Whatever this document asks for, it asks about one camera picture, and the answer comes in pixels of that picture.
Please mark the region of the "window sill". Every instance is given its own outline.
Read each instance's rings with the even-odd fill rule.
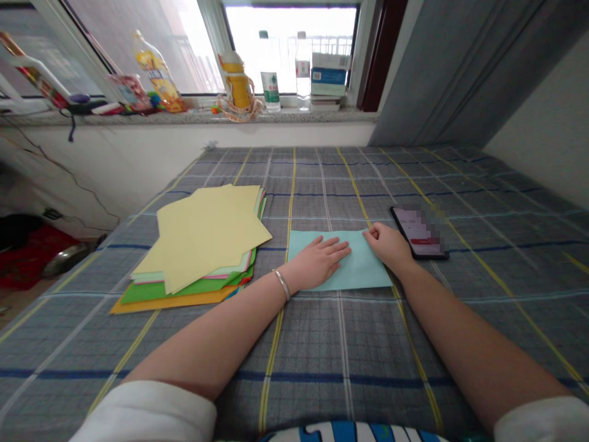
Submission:
[[[346,123],[367,122],[375,123],[379,117],[378,112],[361,112],[358,109],[346,108],[337,112],[304,112],[298,109],[282,109],[276,113],[263,113],[247,124],[260,123]],[[17,126],[69,126],[71,120],[63,117],[57,111],[43,112],[41,114],[6,117]],[[89,115],[76,116],[75,122],[80,126],[122,126],[122,125],[209,125],[209,124],[238,124],[224,115],[213,115],[209,112],[184,112],[182,114],[159,114],[143,117],[131,115],[111,115],[100,117]],[[10,126],[4,118],[0,118],[0,126]]]

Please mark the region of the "smartphone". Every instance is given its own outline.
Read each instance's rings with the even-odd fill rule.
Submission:
[[[418,206],[392,206],[390,210],[399,231],[411,247],[414,259],[448,259],[450,257],[438,229],[428,222],[425,212]]]

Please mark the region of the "window glass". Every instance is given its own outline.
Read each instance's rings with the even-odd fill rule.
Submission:
[[[259,31],[267,31],[277,57],[278,88],[296,93],[295,52],[298,31],[307,33],[313,52],[351,55],[356,7],[251,7],[226,6],[235,50],[245,63],[256,93],[262,93],[258,69]]]
[[[135,29],[161,52],[181,93],[225,90],[196,0],[69,0],[68,4],[117,72],[139,74],[145,90],[153,87],[135,60]]]
[[[84,68],[61,45],[53,30],[35,9],[2,9],[0,31],[8,32],[25,54],[43,62],[72,94],[101,95],[102,92]],[[21,95],[42,96],[8,64],[12,55],[0,45],[0,72]]]

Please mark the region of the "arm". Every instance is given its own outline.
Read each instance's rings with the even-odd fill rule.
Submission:
[[[351,252],[347,241],[322,239],[278,269],[291,294],[324,283]],[[214,401],[285,302],[278,277],[269,273],[169,338],[123,383],[160,381]]]
[[[419,266],[398,231],[375,223],[364,237],[376,256],[401,281],[419,323],[489,431],[520,405],[572,395],[527,353]]]

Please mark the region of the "wire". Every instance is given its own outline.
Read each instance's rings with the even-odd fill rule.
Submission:
[[[63,117],[71,118],[72,119],[72,129],[69,132],[69,136],[67,137],[67,140],[69,142],[74,142],[74,131],[75,131],[75,117],[74,117],[74,114],[72,114],[70,112],[69,115],[66,115],[66,114],[63,113],[63,109],[60,109],[60,115],[62,115]]]
[[[108,210],[108,209],[106,208],[106,206],[105,206],[105,205],[102,203],[102,201],[100,201],[100,198],[98,198],[98,195],[96,194],[96,192],[95,192],[94,190],[92,190],[92,189],[89,189],[89,188],[87,188],[87,187],[84,187],[83,185],[81,185],[81,184],[78,182],[78,180],[77,180],[77,178],[75,177],[75,175],[74,175],[72,172],[70,172],[70,170],[68,170],[68,168],[67,168],[67,167],[65,167],[65,166],[64,166],[64,165],[62,165],[61,163],[59,163],[59,162],[57,162],[57,161],[55,161],[55,160],[52,160],[51,158],[49,158],[49,156],[47,156],[47,154],[45,153],[45,151],[43,150],[43,148],[42,148],[40,145],[38,145],[38,144],[35,144],[35,143],[34,143],[34,142],[33,142],[33,141],[32,141],[32,140],[29,138],[29,137],[27,137],[27,135],[25,134],[25,132],[24,132],[24,131],[23,131],[23,130],[20,128],[20,127],[18,127],[17,125],[15,125],[13,122],[11,122],[11,121],[10,121],[8,118],[6,118],[6,117],[5,117],[5,116],[3,116],[3,115],[2,115],[2,118],[3,118],[4,120],[6,120],[6,121],[7,121],[7,122],[8,122],[8,123],[9,123],[9,124],[10,124],[10,125],[13,127],[13,128],[15,128],[17,131],[19,131],[19,132],[22,134],[22,136],[23,136],[23,137],[25,137],[25,139],[26,139],[26,140],[27,140],[27,141],[28,141],[28,142],[29,142],[29,143],[30,143],[30,144],[31,144],[33,147],[35,147],[35,148],[39,149],[39,152],[42,154],[42,156],[43,156],[43,157],[44,157],[44,158],[45,158],[47,161],[49,161],[50,163],[53,163],[55,166],[59,167],[59,169],[63,170],[65,173],[67,173],[68,175],[70,175],[70,176],[72,177],[72,180],[74,180],[74,183],[76,184],[76,186],[78,186],[79,188],[81,188],[81,189],[85,190],[85,191],[86,191],[86,192],[88,192],[88,193],[91,193],[91,194],[94,196],[94,199],[96,200],[96,202],[97,202],[97,203],[98,203],[98,204],[99,204],[99,205],[102,207],[102,209],[104,210],[104,212],[105,212],[107,215],[109,215],[109,216],[111,216],[111,217],[113,217],[113,218],[116,218],[116,220],[117,220],[117,225],[115,226],[115,228],[116,228],[116,227],[118,227],[118,225],[119,225],[119,224],[121,224],[121,217],[120,217],[120,216],[118,216],[118,215],[115,215],[115,214],[113,214],[113,213],[111,213],[111,212],[109,212],[109,210]],[[40,156],[38,153],[34,153],[33,151],[31,151],[31,150],[29,150],[29,149],[24,149],[24,150],[25,150],[26,152],[29,152],[29,153],[33,154],[33,155]],[[77,219],[78,221],[80,221],[80,223],[81,223],[81,224],[82,224],[84,227],[87,227],[87,226],[84,224],[84,222],[83,222],[81,219],[77,218],[77,217],[72,217],[72,216],[65,216],[65,215],[64,215],[64,218],[73,218],[73,219]],[[88,228],[93,228],[93,229],[96,229],[96,230],[104,230],[104,231],[109,231],[109,230],[106,230],[106,229],[101,229],[101,228],[96,228],[96,227],[88,227]]]

